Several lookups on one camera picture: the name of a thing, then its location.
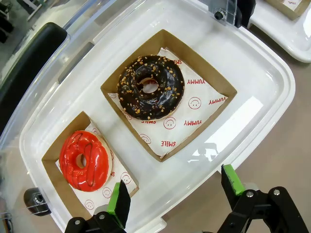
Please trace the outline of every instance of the cardboard box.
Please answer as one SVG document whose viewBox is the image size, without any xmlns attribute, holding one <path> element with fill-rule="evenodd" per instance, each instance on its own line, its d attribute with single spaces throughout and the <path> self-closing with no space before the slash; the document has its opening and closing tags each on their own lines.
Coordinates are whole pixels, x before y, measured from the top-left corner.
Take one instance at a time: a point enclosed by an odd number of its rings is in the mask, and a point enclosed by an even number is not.
<svg viewBox="0 0 311 233">
<path fill-rule="evenodd" d="M 64 141 L 70 137 L 77 130 L 85 130 L 87 126 L 91 123 L 90 118 L 85 112 L 81 112 L 58 136 L 58 138 L 53 142 L 50 148 L 47 150 L 42 158 L 43 166 L 56 190 L 59 197 L 61 198 L 64 205 L 67 207 L 68 211 L 73 217 L 83 217 L 84 219 L 91 218 L 91 214 L 88 210 L 81 204 L 77 196 L 75 195 L 73 189 L 67 183 L 63 174 L 58 169 L 55 162 L 59 159 L 59 154 Z M 134 176 L 130 173 L 129 169 L 124 165 L 119 156 L 117 156 L 121 164 L 130 174 L 133 181 L 138 185 Z M 130 193 L 133 196 L 138 191 L 138 188 Z"/>
<path fill-rule="evenodd" d="M 216 91 L 228 97 L 223 105 L 219 109 L 217 109 L 216 112 L 208 120 L 206 120 L 191 136 L 189 136 L 183 143 L 181 143 L 178 147 L 173 149 L 163 158 L 160 158 L 160 156 L 155 154 L 150 149 L 148 144 L 141 139 L 139 134 L 126 119 L 122 111 L 117 107 L 117 105 L 108 95 L 108 93 L 117 93 L 117 83 L 119 80 L 119 75 L 123 72 L 124 67 L 130 64 L 133 60 L 137 59 L 139 56 L 158 54 L 161 48 L 167 48 L 168 50 L 170 50 L 180 60 L 185 62 L 192 70 L 194 70 L 199 76 L 207 81 Z M 236 89 L 214 67 L 212 67 L 206 60 L 204 60 L 199 54 L 193 51 L 189 46 L 187 46 L 185 43 L 183 43 L 181 40 L 179 40 L 166 30 L 159 31 L 149 40 L 147 40 L 143 45 L 141 45 L 136 51 L 134 51 L 132 55 L 130 55 L 104 82 L 101 90 L 107 101 L 110 103 L 118 116 L 122 119 L 124 124 L 131 131 L 131 133 L 135 136 L 135 138 L 156 160 L 160 162 L 163 162 L 168 158 L 172 157 L 174 154 L 183 149 L 183 147 L 188 145 L 200 133 L 202 133 L 203 130 L 205 130 L 213 122 L 213 120 L 215 120 L 219 116 L 219 114 L 228 106 L 228 104 L 232 101 L 237 93 Z"/>
<path fill-rule="evenodd" d="M 289 7 L 287 7 L 286 5 L 284 5 L 283 0 L 266 0 L 266 2 L 272 5 L 273 7 L 277 8 L 280 12 L 286 15 L 289 19 L 295 20 L 305 12 L 311 0 L 302 0 L 294 11 L 290 9 Z"/>
</svg>

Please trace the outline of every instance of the smiley face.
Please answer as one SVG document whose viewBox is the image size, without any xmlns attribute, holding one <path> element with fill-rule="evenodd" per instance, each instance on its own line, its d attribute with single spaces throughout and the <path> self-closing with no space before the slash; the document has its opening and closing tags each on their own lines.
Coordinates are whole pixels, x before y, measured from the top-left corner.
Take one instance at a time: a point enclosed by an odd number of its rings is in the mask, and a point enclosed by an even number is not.
<svg viewBox="0 0 311 233">
<path fill-rule="evenodd" d="M 127 172 L 124 172 L 121 175 L 121 180 L 123 180 L 123 182 L 125 184 L 129 184 L 132 181 L 132 178 L 130 177 L 130 175 Z"/>
<path fill-rule="evenodd" d="M 201 107 L 201 100 L 197 97 L 192 97 L 189 100 L 188 105 L 191 109 L 198 109 L 199 107 Z"/>
<path fill-rule="evenodd" d="M 174 117 L 169 116 L 169 117 L 165 118 L 163 125 L 166 129 L 171 130 L 171 129 L 175 128 L 176 120 Z"/>
<path fill-rule="evenodd" d="M 142 134 L 140 134 L 139 136 L 141 137 L 142 140 L 144 140 L 145 143 L 147 143 L 147 144 L 150 144 L 150 143 L 151 143 L 151 139 L 150 139 L 150 137 L 148 137 L 147 135 L 145 135 L 145 134 L 142 133 Z"/>
<path fill-rule="evenodd" d="M 92 202 L 91 200 L 86 200 L 86 202 L 84 203 L 84 206 L 87 209 L 92 210 L 94 209 L 94 202 Z"/>
<path fill-rule="evenodd" d="M 113 151 L 112 151 L 112 150 L 110 150 L 110 154 L 111 154 L 111 158 L 112 158 L 112 160 L 113 160 L 113 158 L 115 157 L 115 155 L 113 154 Z"/>
<path fill-rule="evenodd" d="M 92 133 L 96 134 L 97 136 L 99 136 L 98 130 L 96 128 L 92 129 Z"/>
<path fill-rule="evenodd" d="M 104 196 L 105 198 L 109 199 L 109 198 L 111 197 L 111 194 L 112 194 L 112 192 L 111 192 L 111 189 L 110 189 L 110 188 L 105 187 L 105 188 L 103 189 L 103 196 Z"/>
<path fill-rule="evenodd" d="M 131 119 L 132 119 L 132 116 L 129 115 L 126 111 L 122 111 L 122 112 L 123 112 L 123 114 L 125 115 L 126 119 L 128 119 L 128 120 L 131 120 Z"/>
<path fill-rule="evenodd" d="M 117 97 L 116 93 L 109 93 L 108 96 L 112 99 L 115 99 Z"/>
</svg>

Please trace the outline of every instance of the red donut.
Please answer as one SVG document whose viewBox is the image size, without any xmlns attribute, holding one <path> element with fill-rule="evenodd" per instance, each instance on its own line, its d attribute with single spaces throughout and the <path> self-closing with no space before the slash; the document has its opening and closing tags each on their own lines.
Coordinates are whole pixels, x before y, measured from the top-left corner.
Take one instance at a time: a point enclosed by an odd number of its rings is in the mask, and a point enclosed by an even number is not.
<svg viewBox="0 0 311 233">
<path fill-rule="evenodd" d="M 77 157 L 81 154 L 86 159 L 85 167 L 77 164 Z M 64 142 L 59 164 L 72 187 L 92 192 L 108 180 L 112 159 L 108 145 L 101 138 L 87 131 L 76 131 Z"/>
</svg>

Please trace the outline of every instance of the chocolate donut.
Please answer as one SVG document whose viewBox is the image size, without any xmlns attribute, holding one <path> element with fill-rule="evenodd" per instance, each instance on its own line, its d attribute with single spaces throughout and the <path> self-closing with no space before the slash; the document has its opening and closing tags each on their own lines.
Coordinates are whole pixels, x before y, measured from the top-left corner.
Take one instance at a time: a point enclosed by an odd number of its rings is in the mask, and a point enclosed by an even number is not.
<svg viewBox="0 0 311 233">
<path fill-rule="evenodd" d="M 158 88 L 145 93 L 141 81 L 154 79 Z M 172 113 L 184 94 L 185 82 L 178 65 L 161 56 L 142 56 L 120 75 L 117 84 L 123 109 L 141 120 L 161 119 Z"/>
</svg>

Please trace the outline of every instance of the white plastic tray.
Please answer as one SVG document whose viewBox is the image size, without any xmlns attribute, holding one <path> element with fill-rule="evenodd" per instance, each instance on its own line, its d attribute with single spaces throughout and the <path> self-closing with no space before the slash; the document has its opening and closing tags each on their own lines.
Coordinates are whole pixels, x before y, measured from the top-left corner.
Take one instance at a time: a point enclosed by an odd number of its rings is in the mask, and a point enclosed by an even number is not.
<svg viewBox="0 0 311 233">
<path fill-rule="evenodd" d="M 301 17 L 290 20 L 264 0 L 257 0 L 249 20 L 276 41 L 292 57 L 311 62 L 311 4 Z"/>
<path fill-rule="evenodd" d="M 145 233 L 161 230 L 165 223 L 160 217 L 221 164 L 238 167 L 291 103 L 294 77 L 284 61 L 247 30 L 217 22 L 206 7 L 197 3 L 136 1 L 103 29 L 94 39 L 95 47 L 30 117 L 20 136 L 20 152 L 62 231 L 71 215 L 53 188 L 41 158 L 81 111 L 98 125 L 138 180 L 139 191 L 132 197 L 126 230 Z M 139 144 L 100 90 L 124 59 L 161 29 L 192 47 L 238 91 L 201 135 L 163 163 Z"/>
</svg>

